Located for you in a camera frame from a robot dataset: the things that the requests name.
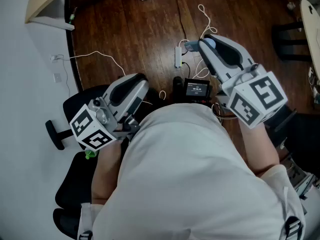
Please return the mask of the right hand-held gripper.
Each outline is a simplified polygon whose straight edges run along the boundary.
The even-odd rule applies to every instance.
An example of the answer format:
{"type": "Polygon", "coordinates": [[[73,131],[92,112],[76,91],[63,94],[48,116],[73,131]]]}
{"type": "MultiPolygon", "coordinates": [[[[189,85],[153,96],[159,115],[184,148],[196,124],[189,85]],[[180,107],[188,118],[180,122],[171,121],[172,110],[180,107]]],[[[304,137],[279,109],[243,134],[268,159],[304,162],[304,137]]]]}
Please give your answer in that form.
{"type": "Polygon", "coordinates": [[[274,73],[254,64],[248,51],[235,41],[205,34],[198,41],[198,51],[211,74],[222,83],[216,95],[221,107],[249,129],[274,116],[287,103],[274,73]]]}

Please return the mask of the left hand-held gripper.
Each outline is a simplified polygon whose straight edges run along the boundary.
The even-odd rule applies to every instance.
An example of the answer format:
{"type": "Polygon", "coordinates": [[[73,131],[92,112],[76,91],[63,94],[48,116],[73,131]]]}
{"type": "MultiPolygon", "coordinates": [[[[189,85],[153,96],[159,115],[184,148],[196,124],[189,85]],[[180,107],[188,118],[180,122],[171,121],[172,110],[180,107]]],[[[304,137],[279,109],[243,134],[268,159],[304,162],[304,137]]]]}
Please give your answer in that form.
{"type": "Polygon", "coordinates": [[[114,141],[131,139],[147,114],[144,99],[149,82],[143,73],[123,76],[109,85],[102,97],[84,104],[70,127],[76,141],[98,151],[114,141]]]}

